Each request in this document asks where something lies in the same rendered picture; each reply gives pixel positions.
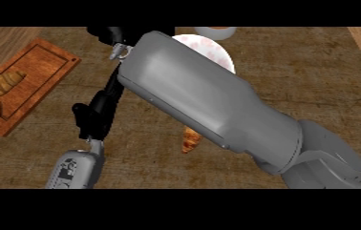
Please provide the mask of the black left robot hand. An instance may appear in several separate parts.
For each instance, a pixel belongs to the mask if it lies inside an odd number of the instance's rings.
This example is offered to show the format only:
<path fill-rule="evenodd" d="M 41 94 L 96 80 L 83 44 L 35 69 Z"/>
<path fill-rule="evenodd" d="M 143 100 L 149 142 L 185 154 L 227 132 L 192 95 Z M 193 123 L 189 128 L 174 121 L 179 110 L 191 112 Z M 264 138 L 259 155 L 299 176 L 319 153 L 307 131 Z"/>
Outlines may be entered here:
<path fill-rule="evenodd" d="M 119 67 L 115 67 L 105 88 L 96 92 L 88 104 L 75 103 L 72 112 L 81 139 L 103 140 L 111 128 L 118 100 L 124 86 L 117 80 Z"/>

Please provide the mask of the white bowl with pink pattern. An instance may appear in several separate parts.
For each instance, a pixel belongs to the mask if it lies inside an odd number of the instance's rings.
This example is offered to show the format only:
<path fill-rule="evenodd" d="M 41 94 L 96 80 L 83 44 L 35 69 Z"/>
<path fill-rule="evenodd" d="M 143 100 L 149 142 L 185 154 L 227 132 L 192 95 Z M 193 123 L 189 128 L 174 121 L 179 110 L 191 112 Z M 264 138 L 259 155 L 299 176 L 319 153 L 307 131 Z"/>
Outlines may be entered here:
<path fill-rule="evenodd" d="M 213 62 L 235 73 L 232 59 L 225 48 L 207 37 L 195 34 L 179 34 L 173 39 L 202 54 Z"/>

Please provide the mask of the pale grey round container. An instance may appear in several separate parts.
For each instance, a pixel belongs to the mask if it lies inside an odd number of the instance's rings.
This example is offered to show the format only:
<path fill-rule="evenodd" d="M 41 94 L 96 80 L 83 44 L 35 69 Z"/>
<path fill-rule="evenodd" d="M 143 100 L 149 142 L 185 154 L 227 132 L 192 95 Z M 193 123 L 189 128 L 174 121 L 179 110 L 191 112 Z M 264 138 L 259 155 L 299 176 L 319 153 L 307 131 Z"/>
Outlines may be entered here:
<path fill-rule="evenodd" d="M 210 38 L 211 40 L 225 40 L 235 34 L 235 27 L 195 27 L 198 35 Z"/>

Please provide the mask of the golden brown croissant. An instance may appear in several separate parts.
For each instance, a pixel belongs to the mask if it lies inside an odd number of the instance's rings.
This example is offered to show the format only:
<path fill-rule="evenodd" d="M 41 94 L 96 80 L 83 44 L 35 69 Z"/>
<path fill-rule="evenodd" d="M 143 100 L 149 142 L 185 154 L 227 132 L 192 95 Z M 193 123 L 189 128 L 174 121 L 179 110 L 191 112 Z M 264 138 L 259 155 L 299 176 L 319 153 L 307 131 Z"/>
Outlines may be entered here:
<path fill-rule="evenodd" d="M 22 71 L 0 74 L 0 96 L 4 95 L 25 78 L 26 73 Z"/>
<path fill-rule="evenodd" d="M 182 153 L 186 154 L 192 151 L 201 142 L 202 135 L 189 127 L 183 129 L 183 143 L 182 143 Z"/>

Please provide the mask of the brown wooden cutting board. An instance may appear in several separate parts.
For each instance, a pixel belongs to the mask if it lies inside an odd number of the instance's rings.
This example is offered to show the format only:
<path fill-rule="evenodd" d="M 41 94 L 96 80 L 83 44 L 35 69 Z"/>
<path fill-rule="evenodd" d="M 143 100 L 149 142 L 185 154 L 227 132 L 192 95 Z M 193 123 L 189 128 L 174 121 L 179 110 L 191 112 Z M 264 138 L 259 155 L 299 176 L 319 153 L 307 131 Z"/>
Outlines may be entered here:
<path fill-rule="evenodd" d="M 0 66 L 0 74 L 25 72 L 17 85 L 0 95 L 0 136 L 9 135 L 78 62 L 74 54 L 37 38 Z"/>

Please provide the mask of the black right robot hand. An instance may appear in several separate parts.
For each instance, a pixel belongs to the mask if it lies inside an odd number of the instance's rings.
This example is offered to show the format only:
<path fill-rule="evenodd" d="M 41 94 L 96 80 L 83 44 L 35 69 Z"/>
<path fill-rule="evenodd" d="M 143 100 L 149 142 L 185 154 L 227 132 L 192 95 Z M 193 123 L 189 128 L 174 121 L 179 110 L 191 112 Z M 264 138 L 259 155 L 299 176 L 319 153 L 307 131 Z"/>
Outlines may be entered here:
<path fill-rule="evenodd" d="M 117 43 L 125 46 L 134 46 L 143 34 L 151 31 L 159 31 L 165 35 L 174 35 L 171 26 L 124 26 L 124 27 L 102 27 L 93 26 L 85 28 L 87 32 L 97 37 L 99 41 L 109 46 Z"/>

